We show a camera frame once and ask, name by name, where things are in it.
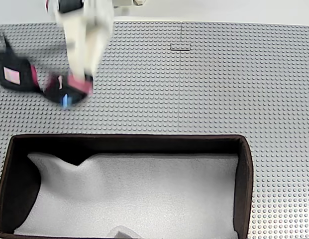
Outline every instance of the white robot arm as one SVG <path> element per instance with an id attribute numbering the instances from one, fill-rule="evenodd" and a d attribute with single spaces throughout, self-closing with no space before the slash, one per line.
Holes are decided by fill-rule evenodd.
<path id="1" fill-rule="evenodd" d="M 53 13 L 65 32 L 72 74 L 78 80 L 95 76 L 112 34 L 112 0 L 58 0 Z"/>

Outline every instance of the lego baseplate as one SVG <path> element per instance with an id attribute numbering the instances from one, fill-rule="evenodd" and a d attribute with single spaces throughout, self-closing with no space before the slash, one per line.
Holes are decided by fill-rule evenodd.
<path id="1" fill-rule="evenodd" d="M 56 25 L 0 31 L 41 84 L 68 69 Z M 254 162 L 249 238 L 308 239 L 309 26 L 117 22 L 78 107 L 0 88 L 0 174 L 10 137 L 23 133 L 241 134 Z"/>

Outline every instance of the brown storage box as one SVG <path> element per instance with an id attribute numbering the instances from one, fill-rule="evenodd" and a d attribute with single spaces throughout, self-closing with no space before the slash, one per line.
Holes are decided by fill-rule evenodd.
<path id="1" fill-rule="evenodd" d="M 44 239 L 16 236 L 14 230 L 27 218 L 40 187 L 40 174 L 28 159 L 30 152 L 75 158 L 79 165 L 97 153 L 236 153 L 234 229 L 239 239 L 248 233 L 253 187 L 253 164 L 246 139 L 239 135 L 88 135 L 29 134 L 10 140 L 0 180 L 0 238 Z"/>

